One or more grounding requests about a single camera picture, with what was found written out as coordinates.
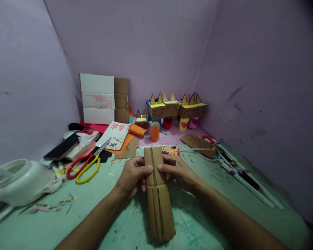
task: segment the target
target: paper with red text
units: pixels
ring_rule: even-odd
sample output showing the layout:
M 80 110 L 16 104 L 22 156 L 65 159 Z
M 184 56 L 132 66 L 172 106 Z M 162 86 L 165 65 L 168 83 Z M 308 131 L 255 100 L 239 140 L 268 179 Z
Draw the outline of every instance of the paper with red text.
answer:
M 107 130 L 96 143 L 96 146 L 102 146 L 111 137 L 111 140 L 105 148 L 111 150 L 120 150 L 129 132 L 130 125 L 130 123 L 119 123 L 112 121 Z

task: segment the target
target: scissors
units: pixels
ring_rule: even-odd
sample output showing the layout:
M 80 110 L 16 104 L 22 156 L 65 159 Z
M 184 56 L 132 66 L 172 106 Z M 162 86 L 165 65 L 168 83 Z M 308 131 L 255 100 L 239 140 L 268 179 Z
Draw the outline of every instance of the scissors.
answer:
M 75 182 L 76 182 L 77 184 L 84 184 L 84 183 L 90 181 L 90 180 L 94 177 L 94 175 L 96 175 L 96 173 L 97 173 L 97 171 L 98 171 L 98 168 L 99 168 L 99 166 L 100 166 L 101 158 L 99 157 L 99 155 L 100 155 L 101 152 L 104 150 L 104 148 L 107 146 L 107 144 L 109 143 L 110 140 L 111 140 L 111 137 L 110 137 L 101 147 L 99 147 L 98 150 L 97 150 L 94 154 L 90 153 L 90 154 L 88 154 L 88 155 L 82 156 L 82 157 L 80 157 L 79 159 L 77 159 L 75 162 L 73 162 L 72 165 L 71 165 L 71 166 L 68 168 L 68 170 L 67 170 L 67 173 L 66 173 L 67 179 L 73 180 L 73 179 L 76 177 Z M 89 163 L 90 159 L 91 159 L 92 157 L 94 157 L 94 156 L 95 156 L 94 160 L 93 160 L 91 163 Z M 70 173 L 71 173 L 72 169 L 73 169 L 80 161 L 82 161 L 82 160 L 85 159 L 85 158 L 88 158 L 88 159 L 86 160 L 86 162 L 84 163 L 84 165 L 79 169 L 79 171 L 78 171 L 75 175 L 71 176 Z M 96 165 L 96 169 L 95 169 L 94 173 L 92 173 L 91 176 L 89 176 L 86 180 L 80 181 L 79 178 L 81 177 L 81 175 L 82 175 L 84 172 L 86 172 L 87 169 L 89 169 L 89 168 L 91 167 L 91 165 L 93 165 L 94 162 L 96 162 L 96 160 L 97 160 L 97 165 Z

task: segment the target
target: hand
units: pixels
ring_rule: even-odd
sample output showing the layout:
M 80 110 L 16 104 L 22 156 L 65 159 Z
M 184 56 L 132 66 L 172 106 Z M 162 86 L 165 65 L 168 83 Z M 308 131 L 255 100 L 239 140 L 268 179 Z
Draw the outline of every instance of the hand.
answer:
M 163 155 L 163 161 L 164 164 L 158 165 L 158 170 L 175 178 L 183 190 L 192 193 L 195 186 L 203 182 L 180 156 Z
M 142 192 L 146 192 L 146 175 L 153 172 L 152 166 L 144 166 L 145 160 L 137 156 L 127 160 L 121 176 L 119 177 L 115 188 L 124 198 L 132 198 L 138 190 L 138 182 L 141 184 Z

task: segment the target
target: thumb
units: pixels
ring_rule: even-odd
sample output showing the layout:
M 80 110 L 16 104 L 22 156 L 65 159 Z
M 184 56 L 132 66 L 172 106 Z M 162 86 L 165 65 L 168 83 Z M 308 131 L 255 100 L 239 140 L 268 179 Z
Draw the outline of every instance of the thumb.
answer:
M 140 166 L 137 167 L 138 176 L 148 175 L 153 172 L 153 166 Z
M 162 173 L 165 174 L 171 174 L 174 176 L 178 175 L 178 171 L 177 171 L 177 167 L 176 166 L 172 166 L 172 165 L 167 165 L 167 164 L 159 164 L 158 165 L 158 170 Z

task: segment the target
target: white plastic container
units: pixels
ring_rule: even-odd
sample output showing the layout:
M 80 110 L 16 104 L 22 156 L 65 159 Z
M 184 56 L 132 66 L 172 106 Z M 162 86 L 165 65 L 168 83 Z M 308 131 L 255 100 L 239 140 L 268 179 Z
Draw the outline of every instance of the white plastic container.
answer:
M 0 168 L 13 173 L 10 178 L 0 175 L 0 201 L 9 204 L 0 213 L 0 220 L 14 207 L 28 205 L 40 198 L 43 186 L 55 179 L 54 173 L 37 161 L 19 159 Z

